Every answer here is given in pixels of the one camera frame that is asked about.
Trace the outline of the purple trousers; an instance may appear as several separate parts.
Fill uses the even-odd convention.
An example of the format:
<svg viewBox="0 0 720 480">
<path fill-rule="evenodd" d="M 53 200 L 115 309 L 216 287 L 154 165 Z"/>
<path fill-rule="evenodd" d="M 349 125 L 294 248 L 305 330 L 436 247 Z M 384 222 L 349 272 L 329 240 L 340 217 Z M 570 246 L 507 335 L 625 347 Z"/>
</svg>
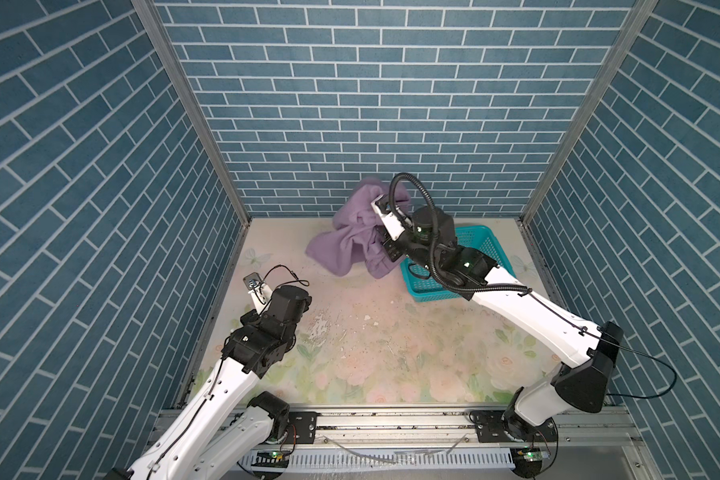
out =
<svg viewBox="0 0 720 480">
<path fill-rule="evenodd" d="M 305 254 L 333 275 L 347 275 L 357 263 L 368 273 L 381 279 L 391 273 L 400 260 L 390 260 L 375 227 L 383 223 L 372 204 L 387 195 L 389 185 L 378 178 L 361 180 L 347 202 L 332 219 L 333 229 L 316 235 L 307 245 Z"/>
</svg>

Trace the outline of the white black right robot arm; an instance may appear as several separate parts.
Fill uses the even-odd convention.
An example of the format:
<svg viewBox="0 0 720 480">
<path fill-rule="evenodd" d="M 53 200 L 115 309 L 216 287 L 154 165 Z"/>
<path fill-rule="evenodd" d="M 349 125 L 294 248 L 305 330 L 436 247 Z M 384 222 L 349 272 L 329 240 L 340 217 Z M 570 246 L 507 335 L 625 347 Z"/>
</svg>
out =
<svg viewBox="0 0 720 480">
<path fill-rule="evenodd" d="M 406 216 L 384 198 L 372 208 L 391 259 L 409 259 L 417 266 L 416 277 L 499 313 L 559 358 L 551 373 L 514 393 L 501 417 L 510 438 L 528 441 L 540 426 L 570 409 L 601 411 L 621 347 L 620 327 L 612 322 L 599 326 L 565 310 L 523 285 L 494 258 L 460 245 L 452 218 L 440 209 L 430 220 L 424 209 Z"/>
</svg>

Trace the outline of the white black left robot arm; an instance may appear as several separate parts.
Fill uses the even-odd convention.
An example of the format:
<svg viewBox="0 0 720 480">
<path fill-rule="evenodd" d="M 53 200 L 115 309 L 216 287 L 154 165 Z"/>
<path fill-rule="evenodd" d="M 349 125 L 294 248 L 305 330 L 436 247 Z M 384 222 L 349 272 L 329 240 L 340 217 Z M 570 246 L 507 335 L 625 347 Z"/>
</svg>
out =
<svg viewBox="0 0 720 480">
<path fill-rule="evenodd" d="M 296 329 L 312 297 L 281 285 L 241 317 L 225 340 L 205 386 L 189 401 L 155 444 L 107 479 L 219 479 L 252 449 L 283 442 L 290 405 L 270 392 L 251 399 L 232 423 L 228 417 L 267 371 L 296 343 Z"/>
</svg>

